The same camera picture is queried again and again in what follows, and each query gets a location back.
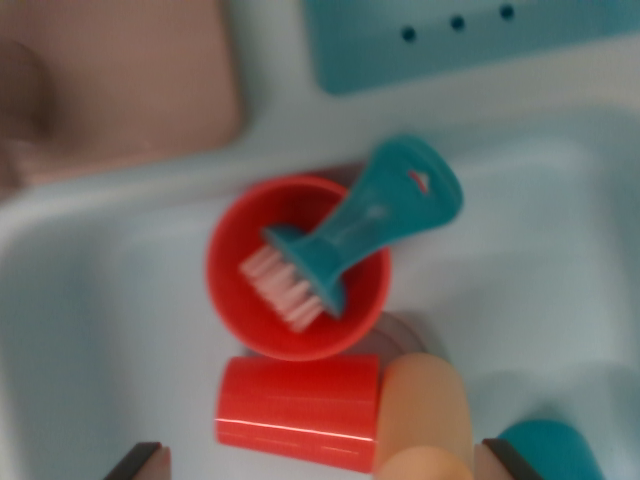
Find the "sink basin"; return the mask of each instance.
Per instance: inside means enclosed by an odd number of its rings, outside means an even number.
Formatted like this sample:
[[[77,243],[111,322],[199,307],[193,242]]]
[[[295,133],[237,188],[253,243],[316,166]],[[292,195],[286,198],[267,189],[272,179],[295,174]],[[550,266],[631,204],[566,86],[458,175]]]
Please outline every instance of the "sink basin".
[[[336,99],[297,2],[230,7],[252,115],[238,142],[0,209],[0,478],[100,478],[143,440],[172,447],[176,479],[367,478],[214,441],[224,364],[245,349],[204,257],[250,184],[348,179],[399,131],[451,163],[466,205],[393,249],[386,309],[460,370],[476,439],[559,419],[607,478],[640,478],[640,37]]]
[[[563,420],[607,478],[640,475],[637,128],[582,112],[461,138],[448,158],[465,210],[393,249],[387,305],[461,371],[478,440]],[[143,439],[171,445],[175,478],[359,478],[213,440],[220,375],[243,348],[212,309],[204,255],[235,195],[98,207],[7,246],[0,352],[25,478],[95,476]]]

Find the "light blue plastic surface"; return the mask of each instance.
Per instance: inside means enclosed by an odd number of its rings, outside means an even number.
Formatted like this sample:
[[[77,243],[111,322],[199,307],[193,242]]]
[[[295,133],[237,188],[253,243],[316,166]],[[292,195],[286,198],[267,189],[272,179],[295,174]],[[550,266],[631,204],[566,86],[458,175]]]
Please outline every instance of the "light blue plastic surface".
[[[412,175],[425,175],[426,186]],[[416,137],[397,137],[375,151],[346,200],[311,234],[276,225],[264,235],[340,317],[345,270],[385,245],[450,222],[462,202],[462,187],[442,157]]]
[[[640,2],[634,0],[305,0],[305,4],[318,80],[334,94],[640,28]],[[501,14],[505,7],[512,15]],[[463,25],[459,30],[452,26],[456,18],[457,25]],[[405,39],[406,29],[412,35]]]
[[[508,440],[545,480],[604,480],[586,439],[568,425],[532,420],[499,438]]]

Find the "brush head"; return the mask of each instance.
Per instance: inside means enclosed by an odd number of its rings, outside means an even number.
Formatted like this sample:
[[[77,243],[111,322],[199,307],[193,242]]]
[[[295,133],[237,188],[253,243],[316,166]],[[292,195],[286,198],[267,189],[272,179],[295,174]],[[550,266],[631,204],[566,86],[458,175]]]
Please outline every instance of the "brush head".
[[[294,332],[305,330],[324,310],[311,283],[270,245],[245,260],[240,271]]]

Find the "brush handle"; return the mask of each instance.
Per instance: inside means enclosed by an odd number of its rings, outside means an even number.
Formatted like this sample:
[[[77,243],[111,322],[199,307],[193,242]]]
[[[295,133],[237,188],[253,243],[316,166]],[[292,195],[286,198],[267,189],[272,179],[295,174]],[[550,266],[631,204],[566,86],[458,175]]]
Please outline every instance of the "brush handle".
[[[462,203],[460,183],[442,157],[418,138],[397,137],[374,152],[348,197],[303,240],[303,250],[325,252],[320,270],[337,280],[374,251],[450,222]]]

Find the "red cylinder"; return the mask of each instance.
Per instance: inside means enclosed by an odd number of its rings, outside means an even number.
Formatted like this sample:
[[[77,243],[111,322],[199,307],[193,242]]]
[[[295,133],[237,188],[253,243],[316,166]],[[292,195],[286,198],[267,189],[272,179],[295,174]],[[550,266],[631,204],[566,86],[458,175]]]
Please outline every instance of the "red cylinder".
[[[218,441],[368,473],[378,369],[375,355],[304,363],[232,358],[215,417]]]

